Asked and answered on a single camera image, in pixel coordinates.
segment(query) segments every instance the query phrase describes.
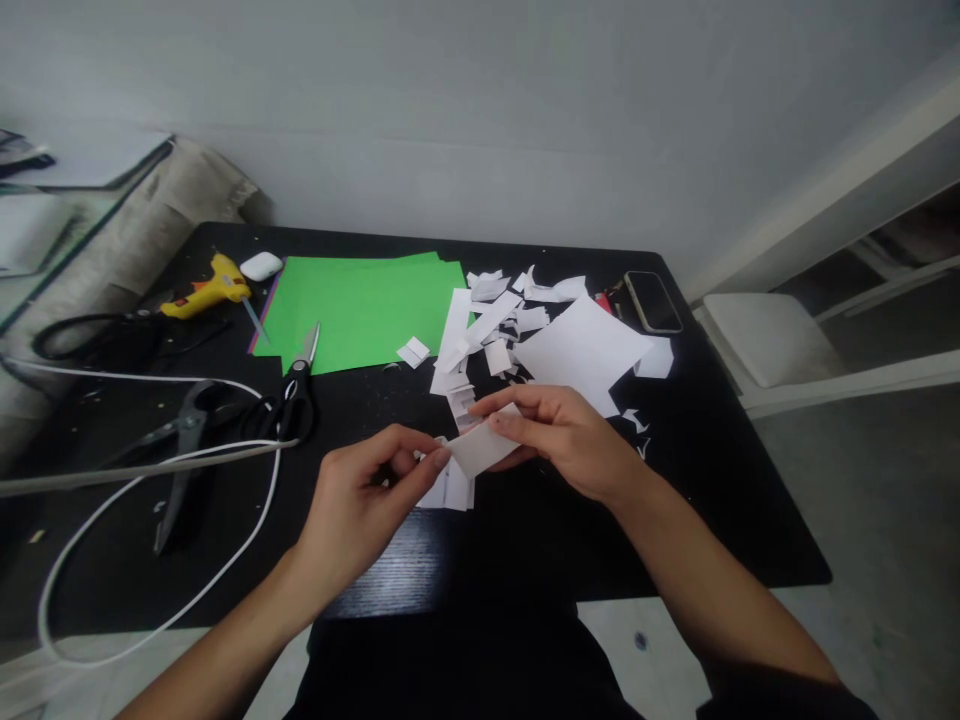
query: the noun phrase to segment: chair seat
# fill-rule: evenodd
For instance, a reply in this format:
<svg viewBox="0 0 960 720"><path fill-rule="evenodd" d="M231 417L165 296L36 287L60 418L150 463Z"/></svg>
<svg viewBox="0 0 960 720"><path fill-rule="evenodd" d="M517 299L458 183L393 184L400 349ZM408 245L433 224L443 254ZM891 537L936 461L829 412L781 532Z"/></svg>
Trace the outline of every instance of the chair seat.
<svg viewBox="0 0 960 720"><path fill-rule="evenodd" d="M743 369L762 388L845 374L820 326L789 295L707 295L703 305Z"/></svg>

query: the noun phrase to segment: green paper sheet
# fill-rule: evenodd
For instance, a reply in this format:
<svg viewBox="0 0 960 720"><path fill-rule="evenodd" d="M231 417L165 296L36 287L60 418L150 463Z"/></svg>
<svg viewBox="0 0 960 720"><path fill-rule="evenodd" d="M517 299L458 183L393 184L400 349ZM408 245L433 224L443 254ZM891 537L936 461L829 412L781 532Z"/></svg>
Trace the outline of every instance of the green paper sheet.
<svg viewBox="0 0 960 720"><path fill-rule="evenodd" d="M399 362L397 349L416 336L440 347L450 296L465 287L460 263L435 253L395 260L290 258L254 355L280 355L284 371L320 321L313 373Z"/></svg>

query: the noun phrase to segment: scissors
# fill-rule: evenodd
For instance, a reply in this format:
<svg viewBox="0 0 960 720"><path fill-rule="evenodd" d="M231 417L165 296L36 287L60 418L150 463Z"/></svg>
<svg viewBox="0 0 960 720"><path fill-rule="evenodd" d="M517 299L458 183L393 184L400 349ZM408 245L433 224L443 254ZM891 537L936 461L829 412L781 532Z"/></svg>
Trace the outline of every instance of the scissors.
<svg viewBox="0 0 960 720"><path fill-rule="evenodd" d="M293 359L293 364L283 376L280 398L262 397L257 400L243 419L242 433L258 438L277 440L306 440L313 428L314 407L310 395L310 366L317 354L320 339L320 323L303 339L303 350Z"/></svg>

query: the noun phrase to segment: yellow glue gun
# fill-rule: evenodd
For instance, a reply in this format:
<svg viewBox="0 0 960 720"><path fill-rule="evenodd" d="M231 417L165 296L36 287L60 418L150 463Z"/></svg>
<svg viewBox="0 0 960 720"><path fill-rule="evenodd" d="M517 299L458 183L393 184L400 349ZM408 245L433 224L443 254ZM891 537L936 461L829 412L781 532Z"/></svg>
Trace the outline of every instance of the yellow glue gun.
<svg viewBox="0 0 960 720"><path fill-rule="evenodd" d="M189 320L197 313L211 308L223 300L243 302L252 294L240 269L226 255L217 253L210 263L213 267L213 279L207 282L192 283L193 292L185 298L163 303L160 312L169 317Z"/></svg>

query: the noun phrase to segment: red object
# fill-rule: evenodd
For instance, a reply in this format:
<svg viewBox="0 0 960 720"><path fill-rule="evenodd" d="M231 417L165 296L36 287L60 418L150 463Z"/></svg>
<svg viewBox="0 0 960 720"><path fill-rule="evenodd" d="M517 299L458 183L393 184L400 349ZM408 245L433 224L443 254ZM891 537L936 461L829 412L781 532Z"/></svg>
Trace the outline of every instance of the red object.
<svg viewBox="0 0 960 720"><path fill-rule="evenodd" d="M597 301L597 305L599 305L608 313L613 315L613 308L610 307L610 301L607 300L607 296L605 293L597 293L596 295L593 296L593 299Z"/></svg>

